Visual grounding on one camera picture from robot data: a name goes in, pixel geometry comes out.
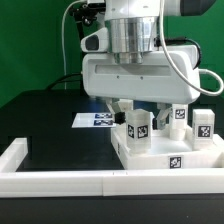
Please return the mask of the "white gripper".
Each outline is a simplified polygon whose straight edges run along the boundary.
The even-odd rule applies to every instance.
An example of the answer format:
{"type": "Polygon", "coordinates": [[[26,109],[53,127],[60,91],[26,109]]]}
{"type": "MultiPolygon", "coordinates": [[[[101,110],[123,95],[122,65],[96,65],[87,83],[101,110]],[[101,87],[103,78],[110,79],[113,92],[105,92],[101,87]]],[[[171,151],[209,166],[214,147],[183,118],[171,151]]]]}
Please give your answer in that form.
{"type": "MultiPolygon", "coordinates": [[[[142,64],[116,64],[108,53],[87,54],[83,59],[83,82],[90,96],[158,103],[154,130],[165,128],[170,104],[190,104],[200,96],[176,74],[162,50],[146,53],[142,64]]],[[[107,99],[106,105],[113,121],[123,124],[121,101],[107,99]]]]}

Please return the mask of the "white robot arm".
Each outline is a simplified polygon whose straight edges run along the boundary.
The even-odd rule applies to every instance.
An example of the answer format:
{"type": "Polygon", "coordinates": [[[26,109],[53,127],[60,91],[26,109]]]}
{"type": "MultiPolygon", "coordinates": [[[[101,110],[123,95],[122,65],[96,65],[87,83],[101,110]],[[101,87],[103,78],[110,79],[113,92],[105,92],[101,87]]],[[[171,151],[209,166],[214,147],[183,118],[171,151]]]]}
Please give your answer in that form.
{"type": "Polygon", "coordinates": [[[216,0],[88,0],[103,11],[102,27],[81,41],[84,89],[90,96],[155,102],[153,121],[165,127],[174,104],[217,96],[224,82],[199,67],[201,50],[187,38],[164,35],[166,16],[199,16],[216,0]]]}

